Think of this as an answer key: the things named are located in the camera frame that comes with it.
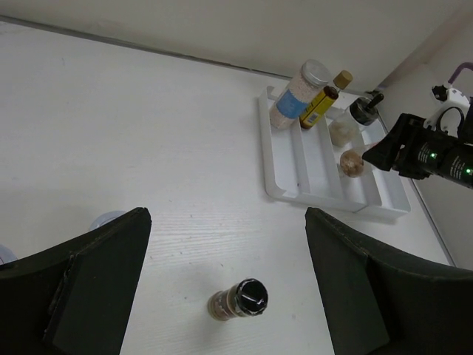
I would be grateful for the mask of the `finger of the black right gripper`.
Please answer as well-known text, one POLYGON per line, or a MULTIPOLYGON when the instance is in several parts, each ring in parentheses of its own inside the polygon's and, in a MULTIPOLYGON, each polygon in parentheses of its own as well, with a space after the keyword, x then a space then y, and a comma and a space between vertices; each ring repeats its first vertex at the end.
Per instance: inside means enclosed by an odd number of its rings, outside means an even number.
POLYGON ((395 170, 401 172, 402 168, 398 162, 398 156, 401 147, 408 139, 410 132, 409 118, 410 114, 401 114, 387 135, 363 153, 363 160, 383 171, 395 170))

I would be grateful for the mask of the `yellow-label dark sauce bottle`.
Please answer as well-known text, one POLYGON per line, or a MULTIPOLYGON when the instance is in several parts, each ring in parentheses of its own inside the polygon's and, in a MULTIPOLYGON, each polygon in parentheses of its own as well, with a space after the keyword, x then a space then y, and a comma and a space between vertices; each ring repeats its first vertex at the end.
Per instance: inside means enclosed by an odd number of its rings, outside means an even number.
POLYGON ((317 124, 329 108, 338 100, 339 93, 353 81, 353 75, 342 70, 317 96, 309 103, 299 116, 299 124, 303 129, 311 129, 317 124))

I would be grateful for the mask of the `black knob lid shaker jar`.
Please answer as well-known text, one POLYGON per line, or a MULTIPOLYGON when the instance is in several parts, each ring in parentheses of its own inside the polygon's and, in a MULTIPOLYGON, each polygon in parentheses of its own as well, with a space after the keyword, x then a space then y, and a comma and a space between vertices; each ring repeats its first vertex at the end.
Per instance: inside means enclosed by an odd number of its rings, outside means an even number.
POLYGON ((330 139, 334 146, 342 148, 355 136, 380 118, 378 105, 384 100, 384 94, 378 93, 373 98, 357 98, 344 113, 328 126, 330 139))

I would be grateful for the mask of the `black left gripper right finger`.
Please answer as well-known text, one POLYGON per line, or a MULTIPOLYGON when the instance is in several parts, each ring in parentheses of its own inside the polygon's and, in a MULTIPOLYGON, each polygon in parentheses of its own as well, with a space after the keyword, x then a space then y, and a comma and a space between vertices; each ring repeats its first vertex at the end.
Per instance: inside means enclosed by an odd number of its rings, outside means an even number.
POLYGON ((470 354, 472 272, 309 208, 307 243, 336 354, 470 354))

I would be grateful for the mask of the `tall blue-label silver-lid bottle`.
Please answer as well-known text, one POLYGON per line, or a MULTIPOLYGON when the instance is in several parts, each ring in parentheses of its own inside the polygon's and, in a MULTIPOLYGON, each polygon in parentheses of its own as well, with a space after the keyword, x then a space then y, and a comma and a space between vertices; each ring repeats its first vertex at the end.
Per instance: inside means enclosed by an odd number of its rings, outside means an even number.
POLYGON ((309 59, 304 62, 270 108, 271 126, 289 128, 330 79, 330 71, 320 61, 309 59))

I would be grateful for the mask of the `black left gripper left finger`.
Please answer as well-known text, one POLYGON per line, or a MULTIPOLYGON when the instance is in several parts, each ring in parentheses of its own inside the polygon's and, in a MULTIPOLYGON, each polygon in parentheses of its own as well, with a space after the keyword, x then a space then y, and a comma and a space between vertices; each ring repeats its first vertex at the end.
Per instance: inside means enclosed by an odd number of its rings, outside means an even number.
POLYGON ((119 354, 152 229, 135 208, 1 266, 2 354, 119 354))

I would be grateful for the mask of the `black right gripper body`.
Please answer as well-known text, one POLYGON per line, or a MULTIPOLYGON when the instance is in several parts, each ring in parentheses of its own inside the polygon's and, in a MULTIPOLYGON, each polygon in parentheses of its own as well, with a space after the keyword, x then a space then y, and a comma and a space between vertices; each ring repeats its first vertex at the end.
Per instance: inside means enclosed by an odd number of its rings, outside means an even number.
POLYGON ((448 135, 437 124, 423 126, 424 119, 403 113, 397 123, 401 129, 401 148, 395 159, 399 175, 423 180, 437 175, 472 188, 472 113, 462 114, 457 136, 448 135))

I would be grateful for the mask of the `small black-cap pepper bottle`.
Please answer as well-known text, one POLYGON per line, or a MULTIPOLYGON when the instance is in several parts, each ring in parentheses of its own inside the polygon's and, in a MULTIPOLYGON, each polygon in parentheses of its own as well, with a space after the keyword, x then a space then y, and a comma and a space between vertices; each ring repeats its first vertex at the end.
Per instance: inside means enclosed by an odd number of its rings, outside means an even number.
POLYGON ((268 307, 268 290, 257 279, 244 279, 212 295, 207 307, 218 321, 259 316, 268 307))

